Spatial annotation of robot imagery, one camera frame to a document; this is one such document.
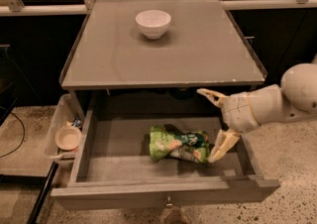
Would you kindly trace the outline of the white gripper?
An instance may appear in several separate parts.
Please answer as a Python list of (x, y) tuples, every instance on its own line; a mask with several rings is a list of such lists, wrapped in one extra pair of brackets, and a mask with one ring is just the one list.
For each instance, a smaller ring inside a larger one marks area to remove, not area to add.
[(239, 141), (241, 134), (254, 130), (258, 122), (252, 113), (247, 92), (227, 96), (221, 92), (199, 88), (197, 93), (221, 108), (223, 121), (230, 128), (220, 130), (208, 156), (209, 163), (221, 160)]

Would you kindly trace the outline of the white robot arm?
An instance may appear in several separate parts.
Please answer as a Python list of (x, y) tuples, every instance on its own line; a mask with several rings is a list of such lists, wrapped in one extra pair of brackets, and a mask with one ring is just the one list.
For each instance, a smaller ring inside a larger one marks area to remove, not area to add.
[(242, 134), (270, 122), (290, 123), (317, 115), (317, 63), (300, 63), (288, 69), (280, 85), (274, 84), (251, 92), (230, 96), (200, 88), (221, 110), (228, 130), (220, 130), (208, 157), (209, 163), (221, 160), (239, 141)]

